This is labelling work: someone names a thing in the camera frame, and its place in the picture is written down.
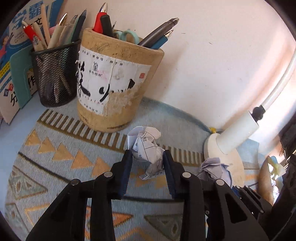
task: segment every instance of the blue patterned rug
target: blue patterned rug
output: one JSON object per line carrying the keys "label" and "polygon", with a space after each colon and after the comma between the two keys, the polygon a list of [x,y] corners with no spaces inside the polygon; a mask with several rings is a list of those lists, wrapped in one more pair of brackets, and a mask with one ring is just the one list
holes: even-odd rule
{"label": "blue patterned rug", "polygon": [[[204,161],[203,144],[209,130],[198,120],[165,104],[143,99],[135,119],[124,130],[101,133],[78,118],[76,99],[47,109],[27,137],[14,163],[6,197],[6,219],[25,240],[28,233],[67,183],[95,179],[122,159],[127,134],[136,126],[152,126],[162,136],[158,144],[171,151],[174,161],[197,173]],[[258,143],[247,140],[238,148],[244,161],[246,184],[256,187]],[[149,163],[134,161],[127,193],[112,202],[117,241],[178,240],[183,203],[171,199],[166,178],[141,180]],[[89,240],[90,200],[85,238]]]}

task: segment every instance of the metal screw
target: metal screw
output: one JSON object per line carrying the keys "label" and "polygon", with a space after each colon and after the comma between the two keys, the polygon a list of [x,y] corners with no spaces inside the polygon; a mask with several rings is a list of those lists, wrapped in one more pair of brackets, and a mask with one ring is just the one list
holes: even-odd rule
{"label": "metal screw", "polygon": [[112,172],[105,172],[105,173],[104,173],[104,176],[105,176],[105,177],[111,177],[112,175],[113,175]]}
{"label": "metal screw", "polygon": [[191,174],[189,172],[184,172],[184,173],[182,173],[182,176],[185,178],[189,178],[189,177],[191,177]]}
{"label": "metal screw", "polygon": [[72,186],[75,186],[75,185],[77,185],[79,183],[79,179],[73,179],[72,181],[71,181],[71,185]]}
{"label": "metal screw", "polygon": [[225,182],[224,182],[222,179],[217,179],[217,180],[216,180],[216,183],[217,183],[219,186],[223,186]]}

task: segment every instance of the black mesh pen holder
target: black mesh pen holder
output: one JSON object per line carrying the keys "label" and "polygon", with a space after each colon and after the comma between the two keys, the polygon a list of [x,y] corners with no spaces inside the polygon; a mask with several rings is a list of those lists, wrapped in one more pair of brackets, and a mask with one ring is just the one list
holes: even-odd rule
{"label": "black mesh pen holder", "polygon": [[31,52],[40,102],[57,107],[73,100],[77,94],[76,71],[81,40],[64,46]]}

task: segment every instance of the white lamp base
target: white lamp base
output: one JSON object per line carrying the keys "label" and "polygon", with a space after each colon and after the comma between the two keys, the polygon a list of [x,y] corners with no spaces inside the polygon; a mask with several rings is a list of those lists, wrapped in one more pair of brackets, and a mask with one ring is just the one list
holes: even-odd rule
{"label": "white lamp base", "polygon": [[244,165],[242,159],[239,156],[239,153],[236,149],[233,149],[227,155],[224,154],[217,145],[216,137],[220,134],[214,133],[211,134],[208,139],[205,141],[204,145],[204,157],[207,158],[219,157],[221,163],[229,165],[227,170],[231,173],[232,184],[234,186],[238,185],[240,187],[244,186]]}

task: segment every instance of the mint green scissors handle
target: mint green scissors handle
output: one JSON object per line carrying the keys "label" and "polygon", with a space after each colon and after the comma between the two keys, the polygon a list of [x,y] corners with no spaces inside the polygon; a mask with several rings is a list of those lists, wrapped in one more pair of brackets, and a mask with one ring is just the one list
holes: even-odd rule
{"label": "mint green scissors handle", "polygon": [[118,39],[120,39],[122,41],[126,41],[126,35],[130,34],[133,37],[133,40],[134,40],[135,44],[138,44],[140,42],[140,39],[139,39],[138,35],[134,31],[132,31],[130,29],[128,29],[128,30],[126,30],[124,32],[121,32],[121,31],[114,32],[114,35],[116,35],[116,34],[118,35]]}

